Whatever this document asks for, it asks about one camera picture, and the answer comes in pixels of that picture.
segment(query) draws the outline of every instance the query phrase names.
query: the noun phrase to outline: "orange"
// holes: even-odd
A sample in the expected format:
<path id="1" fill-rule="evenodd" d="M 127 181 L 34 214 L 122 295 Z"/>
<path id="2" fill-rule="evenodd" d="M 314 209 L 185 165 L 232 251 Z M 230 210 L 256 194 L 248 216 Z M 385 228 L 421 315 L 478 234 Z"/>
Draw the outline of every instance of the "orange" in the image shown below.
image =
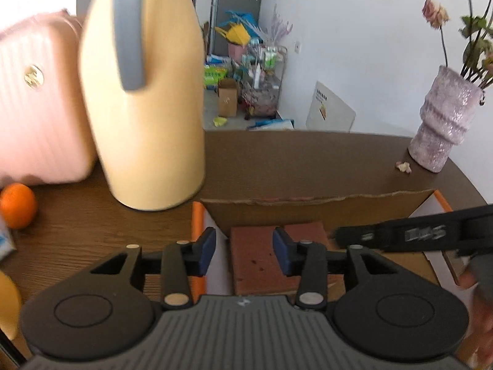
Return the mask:
<path id="1" fill-rule="evenodd" d="M 22 229 L 33 221 L 38 203 L 34 192 L 26 185 L 13 183 L 0 193 L 0 214 L 12 229 Z"/>

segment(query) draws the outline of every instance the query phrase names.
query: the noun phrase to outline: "gold emblem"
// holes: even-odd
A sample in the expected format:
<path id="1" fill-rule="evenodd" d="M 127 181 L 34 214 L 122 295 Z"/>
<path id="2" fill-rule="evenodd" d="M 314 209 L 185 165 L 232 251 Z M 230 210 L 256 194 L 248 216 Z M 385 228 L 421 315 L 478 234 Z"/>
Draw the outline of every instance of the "gold emblem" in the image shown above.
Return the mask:
<path id="1" fill-rule="evenodd" d="M 24 81 L 30 88 L 38 88 L 44 83 L 44 76 L 37 66 L 31 65 L 24 72 Z"/>

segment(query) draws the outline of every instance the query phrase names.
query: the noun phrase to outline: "flower vase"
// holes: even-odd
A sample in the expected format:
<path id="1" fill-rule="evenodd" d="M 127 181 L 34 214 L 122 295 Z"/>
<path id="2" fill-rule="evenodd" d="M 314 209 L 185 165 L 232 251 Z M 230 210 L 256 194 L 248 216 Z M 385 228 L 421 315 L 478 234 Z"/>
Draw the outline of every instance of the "flower vase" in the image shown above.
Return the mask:
<path id="1" fill-rule="evenodd" d="M 408 148 L 423 168 L 439 173 L 452 150 L 464 141 L 483 98 L 483 90 L 451 69 L 440 66 L 421 107 L 422 124 Z"/>

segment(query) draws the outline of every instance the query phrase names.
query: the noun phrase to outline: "yellow thermos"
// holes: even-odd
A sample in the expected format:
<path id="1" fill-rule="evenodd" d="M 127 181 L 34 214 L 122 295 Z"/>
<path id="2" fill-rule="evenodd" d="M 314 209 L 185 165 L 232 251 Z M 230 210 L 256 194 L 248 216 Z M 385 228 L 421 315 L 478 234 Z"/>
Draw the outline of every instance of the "yellow thermos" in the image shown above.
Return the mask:
<path id="1" fill-rule="evenodd" d="M 92 0 L 80 78 L 114 197 L 163 210 L 205 177 L 204 44 L 191 0 Z"/>

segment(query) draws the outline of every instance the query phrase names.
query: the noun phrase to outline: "pink suitcase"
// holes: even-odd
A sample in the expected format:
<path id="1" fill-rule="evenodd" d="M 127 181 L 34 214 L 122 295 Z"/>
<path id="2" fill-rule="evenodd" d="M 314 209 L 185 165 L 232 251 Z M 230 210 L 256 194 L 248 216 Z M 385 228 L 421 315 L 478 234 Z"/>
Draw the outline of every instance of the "pink suitcase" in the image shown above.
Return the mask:
<path id="1" fill-rule="evenodd" d="M 86 178 L 96 150 L 78 77 L 82 26 L 63 10 L 0 32 L 0 187 Z"/>

